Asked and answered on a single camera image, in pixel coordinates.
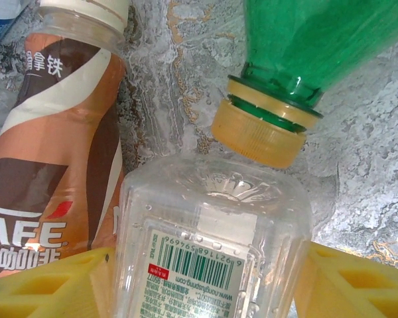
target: rectangle hole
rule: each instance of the rectangle hole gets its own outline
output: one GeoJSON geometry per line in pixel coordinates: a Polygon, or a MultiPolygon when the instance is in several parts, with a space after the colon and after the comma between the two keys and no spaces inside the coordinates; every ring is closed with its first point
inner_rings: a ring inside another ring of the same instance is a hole
{"type": "Polygon", "coordinates": [[[67,275],[37,276],[25,282],[15,295],[51,295],[70,279],[67,275]]]}
{"type": "Polygon", "coordinates": [[[382,312],[386,318],[398,318],[398,299],[371,299],[370,302],[377,310],[382,312]]]}
{"type": "Polygon", "coordinates": [[[0,305],[0,318],[27,318],[37,309],[33,305],[0,305]]]}
{"type": "Polygon", "coordinates": [[[341,270],[339,274],[354,288],[394,288],[384,275],[367,270],[341,270]]]}
{"type": "Polygon", "coordinates": [[[326,250],[316,250],[316,253],[321,257],[336,257],[334,253],[330,253],[326,250]]]}
{"type": "Polygon", "coordinates": [[[74,264],[77,264],[77,265],[87,264],[87,263],[90,263],[93,259],[94,259],[94,256],[88,256],[81,260],[75,261],[74,264]]]}

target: green bottle neck ring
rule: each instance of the green bottle neck ring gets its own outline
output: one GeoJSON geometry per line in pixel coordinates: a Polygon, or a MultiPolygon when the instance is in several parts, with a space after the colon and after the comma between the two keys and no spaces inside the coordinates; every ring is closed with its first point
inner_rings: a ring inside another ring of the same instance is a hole
{"type": "Polygon", "coordinates": [[[300,109],[301,111],[305,111],[319,119],[323,118],[323,115],[321,115],[319,112],[315,111],[314,109],[312,109],[308,106],[301,105],[300,103],[297,103],[295,101],[286,99],[283,96],[276,94],[275,92],[270,92],[268,89],[266,89],[265,87],[263,87],[262,85],[259,85],[258,83],[254,82],[254,81],[244,79],[244,78],[239,78],[239,77],[233,76],[233,75],[229,75],[228,78],[230,78],[231,80],[234,80],[240,84],[246,85],[252,89],[260,91],[261,93],[264,93],[265,95],[268,95],[275,99],[278,99],[279,101],[282,101],[283,103],[287,103],[293,107],[296,107],[297,109],[300,109]]]}
{"type": "Polygon", "coordinates": [[[298,133],[303,133],[306,131],[305,127],[295,124],[288,119],[281,118],[281,117],[277,116],[276,114],[273,114],[270,111],[259,108],[259,107],[255,106],[254,104],[249,103],[248,101],[246,101],[238,96],[229,94],[228,99],[238,109],[241,109],[242,111],[245,111],[246,113],[249,113],[250,115],[253,115],[269,124],[278,126],[282,129],[290,131],[291,133],[298,134],[298,133]]]}

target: barcode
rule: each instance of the barcode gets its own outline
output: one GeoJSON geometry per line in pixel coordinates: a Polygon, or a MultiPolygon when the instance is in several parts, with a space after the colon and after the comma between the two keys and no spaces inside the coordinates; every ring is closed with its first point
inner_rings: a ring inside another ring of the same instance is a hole
{"type": "Polygon", "coordinates": [[[194,252],[161,241],[158,266],[188,276],[203,283],[228,290],[234,261],[227,263],[213,260],[194,252]]]}

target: yellow bottle cap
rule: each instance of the yellow bottle cap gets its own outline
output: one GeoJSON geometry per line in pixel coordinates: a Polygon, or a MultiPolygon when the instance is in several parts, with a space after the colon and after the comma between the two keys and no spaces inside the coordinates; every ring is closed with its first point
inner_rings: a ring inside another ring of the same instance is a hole
{"type": "MultiPolygon", "coordinates": [[[[307,129],[318,121],[314,115],[236,81],[230,80],[228,90],[232,95],[307,129]]],[[[221,102],[216,113],[212,134],[235,152],[274,168],[288,168],[306,140],[304,133],[291,132],[263,121],[227,99],[221,102]]]]}

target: bottle neck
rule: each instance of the bottle neck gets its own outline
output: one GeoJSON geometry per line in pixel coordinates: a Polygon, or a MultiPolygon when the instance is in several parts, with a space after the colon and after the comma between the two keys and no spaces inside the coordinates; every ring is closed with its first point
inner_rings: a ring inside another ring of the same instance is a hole
{"type": "Polygon", "coordinates": [[[229,76],[228,99],[231,105],[248,113],[262,122],[295,134],[304,133],[312,128],[322,115],[311,108],[295,106],[295,104],[276,98],[262,89],[256,82],[243,76],[229,76]]]}
{"type": "Polygon", "coordinates": [[[280,70],[250,62],[244,64],[239,81],[310,113],[314,113],[313,109],[324,94],[319,87],[305,83],[299,76],[292,76],[280,70]]]}
{"type": "Polygon", "coordinates": [[[78,40],[119,55],[124,37],[114,28],[65,9],[45,7],[40,8],[40,14],[44,20],[40,32],[78,40]]]}

